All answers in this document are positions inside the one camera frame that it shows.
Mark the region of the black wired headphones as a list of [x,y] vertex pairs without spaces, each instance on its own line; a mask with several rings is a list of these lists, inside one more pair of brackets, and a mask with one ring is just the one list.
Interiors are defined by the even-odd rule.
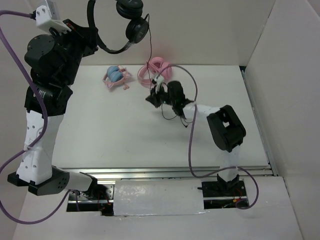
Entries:
[[[130,20],[125,30],[127,43],[119,50],[110,49],[105,45],[105,43],[102,41],[100,36],[97,34],[96,35],[97,45],[105,52],[112,55],[117,55],[129,49],[132,45],[141,42],[143,38],[146,36],[146,34],[149,34],[151,32],[150,23],[149,23],[150,16],[146,15],[146,17],[142,17],[143,6],[144,4],[141,0],[117,0],[116,1],[117,12],[123,18]],[[159,73],[165,79],[164,83],[161,85],[162,87],[164,87],[165,92],[167,92],[167,84],[171,82],[171,78],[173,75],[172,67],[173,65],[170,64],[168,67],[164,68]],[[149,94],[152,88],[154,88],[154,85],[149,88]],[[180,117],[181,120],[185,120],[186,117],[184,113],[184,108],[192,102],[193,102],[192,100],[186,98],[185,106],[183,107],[183,109],[178,109],[178,110],[174,110],[173,107],[171,105],[170,106],[177,117]]]

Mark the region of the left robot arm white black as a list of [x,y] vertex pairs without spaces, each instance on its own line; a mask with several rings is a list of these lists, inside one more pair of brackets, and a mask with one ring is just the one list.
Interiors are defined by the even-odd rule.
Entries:
[[24,56],[30,66],[32,85],[27,89],[25,109],[27,130],[24,152],[18,169],[7,177],[17,187],[27,187],[36,196],[54,195],[63,190],[78,191],[86,199],[98,195],[98,181],[83,172],[69,172],[52,164],[60,124],[73,94],[83,57],[97,47],[97,29],[65,20],[69,30],[51,27],[47,34],[30,40]]

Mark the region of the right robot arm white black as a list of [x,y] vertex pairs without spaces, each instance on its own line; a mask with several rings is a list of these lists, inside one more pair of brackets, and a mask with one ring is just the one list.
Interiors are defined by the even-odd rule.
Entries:
[[239,169],[236,166],[237,151],[247,135],[246,129],[236,112],[230,105],[225,105],[213,111],[213,108],[206,105],[198,105],[196,100],[186,98],[182,84],[179,81],[164,83],[160,80],[152,80],[153,87],[146,101],[154,107],[163,105],[171,106],[174,114],[182,122],[191,125],[188,143],[188,166],[191,174],[196,178],[206,178],[212,173],[196,175],[192,166],[192,143],[197,117],[205,120],[208,124],[213,142],[221,151],[225,152],[228,160],[226,166],[215,171],[217,174],[217,187],[212,190],[223,196],[230,195],[240,180]]

